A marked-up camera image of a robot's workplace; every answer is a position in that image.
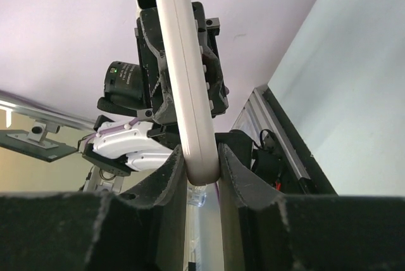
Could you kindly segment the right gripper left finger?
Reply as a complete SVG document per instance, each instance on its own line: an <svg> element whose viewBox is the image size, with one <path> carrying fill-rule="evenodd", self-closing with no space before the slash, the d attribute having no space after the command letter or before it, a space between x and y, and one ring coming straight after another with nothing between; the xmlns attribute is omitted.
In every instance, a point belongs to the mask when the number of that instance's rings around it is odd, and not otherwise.
<svg viewBox="0 0 405 271"><path fill-rule="evenodd" d="M1 195L2 270L181 270L187 178L181 148L116 195Z"/></svg>

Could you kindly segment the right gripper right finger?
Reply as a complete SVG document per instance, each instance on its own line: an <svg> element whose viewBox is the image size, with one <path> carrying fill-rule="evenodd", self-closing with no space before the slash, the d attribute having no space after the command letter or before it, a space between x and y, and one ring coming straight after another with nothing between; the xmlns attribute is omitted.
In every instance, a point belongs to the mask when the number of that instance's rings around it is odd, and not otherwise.
<svg viewBox="0 0 405 271"><path fill-rule="evenodd" d="M219 145L225 270L403 270L404 199L284 194Z"/></svg>

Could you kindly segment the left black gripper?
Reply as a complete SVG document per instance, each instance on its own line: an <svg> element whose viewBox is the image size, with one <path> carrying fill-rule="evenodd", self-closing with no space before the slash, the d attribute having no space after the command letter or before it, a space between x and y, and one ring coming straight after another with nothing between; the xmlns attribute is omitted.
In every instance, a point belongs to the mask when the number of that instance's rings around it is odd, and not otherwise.
<svg viewBox="0 0 405 271"><path fill-rule="evenodd" d="M220 33L220 21L218 18L206 18L203 4L200 2L193 2L192 9L194 19L197 21L197 38L202 50L205 82L209 85L211 116L216 117L228 109L227 92L216 44L216 36ZM160 125L177 123L157 7L140 11L137 30L139 64L146 71L152 119Z"/></svg>

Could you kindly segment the red white remote control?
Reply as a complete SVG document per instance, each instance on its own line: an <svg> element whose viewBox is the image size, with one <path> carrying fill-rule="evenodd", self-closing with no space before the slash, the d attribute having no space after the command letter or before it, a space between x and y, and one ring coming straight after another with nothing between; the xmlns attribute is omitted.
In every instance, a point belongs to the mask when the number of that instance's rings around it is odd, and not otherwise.
<svg viewBox="0 0 405 271"><path fill-rule="evenodd" d="M215 132L191 0L156 0L187 177L219 179Z"/></svg>

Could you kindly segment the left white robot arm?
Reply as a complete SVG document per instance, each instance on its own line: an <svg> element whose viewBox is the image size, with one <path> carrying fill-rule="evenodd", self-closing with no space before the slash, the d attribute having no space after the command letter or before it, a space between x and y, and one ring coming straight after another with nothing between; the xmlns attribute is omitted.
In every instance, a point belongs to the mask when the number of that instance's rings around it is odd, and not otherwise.
<svg viewBox="0 0 405 271"><path fill-rule="evenodd" d="M110 64L97 102L102 115L81 142L82 156L93 165L85 191L119 193L125 177L159 168L180 143L156 8L140 12L135 37L139 62Z"/></svg>

